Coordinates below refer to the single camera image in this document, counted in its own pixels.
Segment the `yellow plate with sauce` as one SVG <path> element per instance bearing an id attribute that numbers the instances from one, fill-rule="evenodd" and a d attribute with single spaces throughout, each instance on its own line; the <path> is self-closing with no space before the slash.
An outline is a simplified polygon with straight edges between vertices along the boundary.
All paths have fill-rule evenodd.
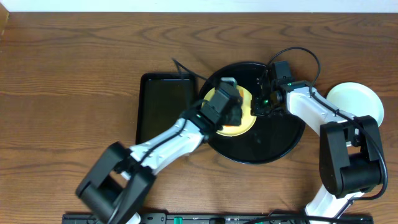
<path id="1" fill-rule="evenodd" d="M 216 132 L 219 135 L 227 137 L 239 136 L 250 130 L 256 121 L 257 117 L 251 114 L 252 94 L 247 89 L 239 85 L 237 86 L 237 89 L 239 91 L 239 94 L 243 98 L 243 104 L 241 107 L 243 112 L 241 124 L 239 126 L 223 126 L 222 130 Z"/>

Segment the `pale green plate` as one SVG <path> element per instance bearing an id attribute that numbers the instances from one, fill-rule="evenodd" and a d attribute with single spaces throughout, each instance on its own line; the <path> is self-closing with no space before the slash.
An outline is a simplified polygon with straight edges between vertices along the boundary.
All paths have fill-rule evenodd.
<path id="1" fill-rule="evenodd" d="M 380 126 L 384 119 L 381 99 L 369 87 L 355 82 L 340 83 L 326 96 L 339 109 L 356 116 L 372 116 Z"/>

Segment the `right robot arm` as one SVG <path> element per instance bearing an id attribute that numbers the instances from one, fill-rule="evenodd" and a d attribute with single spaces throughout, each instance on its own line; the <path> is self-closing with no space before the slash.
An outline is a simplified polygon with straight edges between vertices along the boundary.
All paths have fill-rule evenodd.
<path id="1" fill-rule="evenodd" d="M 295 81 L 289 72 L 266 70 L 256 82 L 261 91 L 253 98 L 254 115 L 291 114 L 319 135 L 322 186 L 304 209 L 305 222 L 341 223 L 342 214 L 354 202 L 384 195 L 388 173 L 373 117 L 339 109 L 313 83 Z"/>

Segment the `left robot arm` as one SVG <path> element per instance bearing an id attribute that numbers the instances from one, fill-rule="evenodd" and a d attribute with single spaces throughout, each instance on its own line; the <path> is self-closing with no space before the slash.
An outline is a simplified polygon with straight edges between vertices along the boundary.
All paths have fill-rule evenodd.
<path id="1" fill-rule="evenodd" d="M 157 174 L 223 125 L 240 125 L 241 117 L 240 104 L 220 107 L 201 100 L 149 141 L 130 148 L 110 145 L 80 182 L 76 196 L 102 223 L 139 223 L 138 211 Z"/>

